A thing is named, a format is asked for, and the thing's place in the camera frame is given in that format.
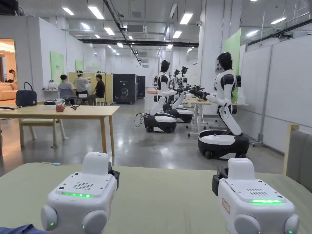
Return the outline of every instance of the stool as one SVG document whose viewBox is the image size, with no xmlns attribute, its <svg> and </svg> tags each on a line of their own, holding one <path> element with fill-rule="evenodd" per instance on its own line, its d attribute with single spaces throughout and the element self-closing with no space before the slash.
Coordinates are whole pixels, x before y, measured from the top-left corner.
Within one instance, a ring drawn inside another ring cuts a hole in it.
<svg viewBox="0 0 312 234">
<path fill-rule="evenodd" d="M 100 106 L 102 105 L 102 103 L 103 103 L 103 106 L 107 105 L 107 103 L 104 102 L 104 98 L 96 98 L 95 99 L 95 106 L 97 105 L 98 102 L 100 103 Z"/>
</svg>

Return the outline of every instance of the handbag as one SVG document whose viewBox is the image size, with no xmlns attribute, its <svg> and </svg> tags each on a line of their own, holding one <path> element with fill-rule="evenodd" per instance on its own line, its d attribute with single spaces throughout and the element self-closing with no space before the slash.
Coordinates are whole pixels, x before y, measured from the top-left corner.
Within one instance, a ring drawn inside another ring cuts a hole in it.
<svg viewBox="0 0 312 234">
<path fill-rule="evenodd" d="M 32 86 L 31 90 L 26 90 L 25 84 L 29 84 L 28 82 L 24 83 L 24 90 L 18 90 L 16 93 L 16 101 L 15 104 L 17 106 L 36 106 L 37 105 L 37 93 L 34 91 Z"/>
</svg>

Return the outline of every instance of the man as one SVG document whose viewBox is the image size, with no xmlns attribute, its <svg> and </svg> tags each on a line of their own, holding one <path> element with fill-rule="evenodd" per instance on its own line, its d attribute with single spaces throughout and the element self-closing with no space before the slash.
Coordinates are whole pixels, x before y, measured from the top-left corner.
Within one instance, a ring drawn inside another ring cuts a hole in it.
<svg viewBox="0 0 312 234">
<path fill-rule="evenodd" d="M 9 73 L 11 73 L 13 75 L 13 79 L 8 79 L 7 82 L 8 83 L 17 83 L 17 74 L 16 71 L 14 71 L 13 69 L 11 69 L 9 71 Z"/>
<path fill-rule="evenodd" d="M 71 82 L 68 82 L 66 75 L 61 75 L 62 83 L 58 87 L 58 91 L 60 92 L 60 98 L 68 99 L 71 97 L 76 97 L 75 87 Z M 74 99 L 69 100 L 73 105 L 75 104 Z"/>
<path fill-rule="evenodd" d="M 74 80 L 74 84 L 76 84 L 76 87 L 77 87 L 76 95 L 78 97 L 79 97 L 79 94 L 89 95 L 88 90 L 87 90 L 87 85 L 91 83 L 91 81 L 89 81 L 87 78 L 83 78 L 82 74 L 83 74 L 82 71 L 77 71 L 77 78 Z"/>
<path fill-rule="evenodd" d="M 87 97 L 87 100 L 90 106 L 94 105 L 95 99 L 104 98 L 105 85 L 104 85 L 104 82 L 102 81 L 102 78 L 103 78 L 102 75 L 100 74 L 96 75 L 96 81 L 97 81 L 96 87 L 93 90 L 92 94 Z"/>
</svg>

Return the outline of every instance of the sofa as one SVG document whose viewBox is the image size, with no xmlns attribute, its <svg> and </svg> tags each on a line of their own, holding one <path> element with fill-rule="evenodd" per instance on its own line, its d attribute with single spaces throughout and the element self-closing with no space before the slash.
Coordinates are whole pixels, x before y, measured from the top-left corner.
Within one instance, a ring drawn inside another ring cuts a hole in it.
<svg viewBox="0 0 312 234">
<path fill-rule="evenodd" d="M 16 99 L 17 84 L 0 83 L 0 101 Z"/>
</svg>

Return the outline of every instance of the gray shirt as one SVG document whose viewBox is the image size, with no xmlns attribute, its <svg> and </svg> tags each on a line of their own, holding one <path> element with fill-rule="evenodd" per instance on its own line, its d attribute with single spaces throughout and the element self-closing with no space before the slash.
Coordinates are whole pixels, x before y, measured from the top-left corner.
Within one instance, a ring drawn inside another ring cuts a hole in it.
<svg viewBox="0 0 312 234">
<path fill-rule="evenodd" d="M 76 84 L 77 92 L 83 92 L 87 90 L 87 85 L 89 84 L 89 80 L 83 77 L 77 77 L 74 80 L 74 84 Z"/>
</svg>

